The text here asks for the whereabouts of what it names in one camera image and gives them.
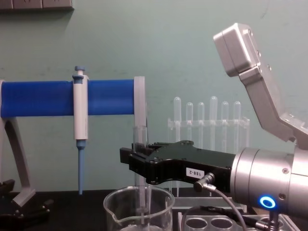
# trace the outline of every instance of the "glass beaker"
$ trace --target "glass beaker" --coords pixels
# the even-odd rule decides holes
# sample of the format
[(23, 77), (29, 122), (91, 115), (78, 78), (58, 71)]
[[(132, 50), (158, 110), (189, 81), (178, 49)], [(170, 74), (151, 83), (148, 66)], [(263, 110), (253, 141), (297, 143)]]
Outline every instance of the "glass beaker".
[(140, 186), (117, 190), (104, 199), (108, 231), (172, 231), (174, 196), (161, 188)]

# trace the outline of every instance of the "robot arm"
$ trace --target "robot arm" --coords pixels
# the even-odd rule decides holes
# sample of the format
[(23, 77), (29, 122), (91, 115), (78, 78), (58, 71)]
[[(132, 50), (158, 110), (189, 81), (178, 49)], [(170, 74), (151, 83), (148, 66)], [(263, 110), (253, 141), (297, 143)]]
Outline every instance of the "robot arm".
[(308, 129), (286, 112), (271, 67), (264, 64), (251, 28), (235, 23), (216, 34), (214, 42), (228, 76), (239, 76), (244, 84), (261, 127), (283, 141), (296, 140), (298, 148), (308, 150)]
[(149, 184), (195, 183), (211, 173), (217, 188), (230, 191), (238, 203), (307, 218), (308, 130), (304, 122), (285, 111), (271, 68), (261, 60), (249, 26), (234, 24), (215, 35), (214, 42), (226, 73), (239, 76), (246, 87), (262, 128), (283, 141), (296, 141), (294, 153), (244, 148), (234, 156), (181, 141), (149, 145), (136, 152), (122, 149), (121, 162)]

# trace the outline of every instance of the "cable connector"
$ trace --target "cable connector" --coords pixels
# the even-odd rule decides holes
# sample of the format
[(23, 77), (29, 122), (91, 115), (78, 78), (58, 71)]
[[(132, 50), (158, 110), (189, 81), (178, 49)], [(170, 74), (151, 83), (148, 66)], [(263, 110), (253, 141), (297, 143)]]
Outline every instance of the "cable connector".
[(200, 180), (196, 181), (193, 184), (193, 189), (199, 193), (202, 192), (203, 189), (213, 193), (216, 190), (216, 186), (212, 185), (214, 181), (215, 181), (214, 174), (207, 173), (204, 177), (202, 177)]
[(266, 224), (263, 221), (257, 221), (256, 224), (255, 224), (255, 228), (258, 229), (258, 230), (262, 230), (262, 231), (269, 230), (268, 224)]

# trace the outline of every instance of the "black clamp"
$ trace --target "black clamp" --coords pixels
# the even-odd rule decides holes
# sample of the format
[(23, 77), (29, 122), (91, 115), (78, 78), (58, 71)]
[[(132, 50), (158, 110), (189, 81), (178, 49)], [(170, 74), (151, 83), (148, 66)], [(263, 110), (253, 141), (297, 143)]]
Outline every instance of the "black clamp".
[(10, 193), (15, 185), (14, 180), (6, 180), (3, 183), (0, 183), (0, 195), (8, 194)]
[(22, 214), (16, 210), (14, 214), (0, 215), (0, 230), (20, 231), (49, 220), (53, 200), (46, 201), (41, 208)]
[(230, 192), (234, 155), (199, 149), (193, 146), (192, 141), (157, 142), (148, 146), (136, 143), (131, 149), (120, 149), (120, 161), (152, 185), (170, 180), (194, 184), (211, 172), (215, 175), (216, 187)]

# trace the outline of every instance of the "label sticker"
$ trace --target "label sticker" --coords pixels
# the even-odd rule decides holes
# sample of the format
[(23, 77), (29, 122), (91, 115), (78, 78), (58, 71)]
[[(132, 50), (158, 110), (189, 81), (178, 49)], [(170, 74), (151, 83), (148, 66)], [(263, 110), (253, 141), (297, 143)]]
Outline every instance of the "label sticker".
[(186, 175), (188, 177), (201, 179), (202, 177), (204, 177), (204, 171), (187, 167), (186, 168)]

